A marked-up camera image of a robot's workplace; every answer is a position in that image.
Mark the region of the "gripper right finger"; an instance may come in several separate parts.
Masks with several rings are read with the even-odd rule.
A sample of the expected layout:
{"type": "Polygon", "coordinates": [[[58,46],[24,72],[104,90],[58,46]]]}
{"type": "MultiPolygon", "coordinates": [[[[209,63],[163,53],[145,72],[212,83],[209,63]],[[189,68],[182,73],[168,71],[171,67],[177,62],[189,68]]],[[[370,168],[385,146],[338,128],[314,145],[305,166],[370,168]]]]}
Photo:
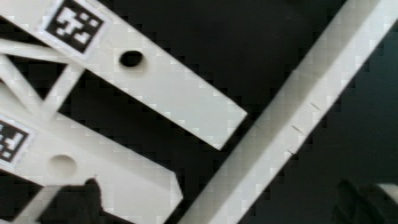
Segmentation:
{"type": "Polygon", "coordinates": [[[398,224],[398,184],[338,184],[333,224],[398,224]]]}

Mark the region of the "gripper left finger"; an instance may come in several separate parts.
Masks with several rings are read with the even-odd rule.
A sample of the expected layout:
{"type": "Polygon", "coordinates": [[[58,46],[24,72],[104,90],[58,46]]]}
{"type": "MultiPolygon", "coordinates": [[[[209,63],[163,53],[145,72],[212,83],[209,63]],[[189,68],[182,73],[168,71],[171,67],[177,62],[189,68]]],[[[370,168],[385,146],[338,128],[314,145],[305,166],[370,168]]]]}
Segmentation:
{"type": "Polygon", "coordinates": [[[11,224],[107,224],[102,189],[95,179],[83,185],[42,186],[11,180],[11,224]]]}

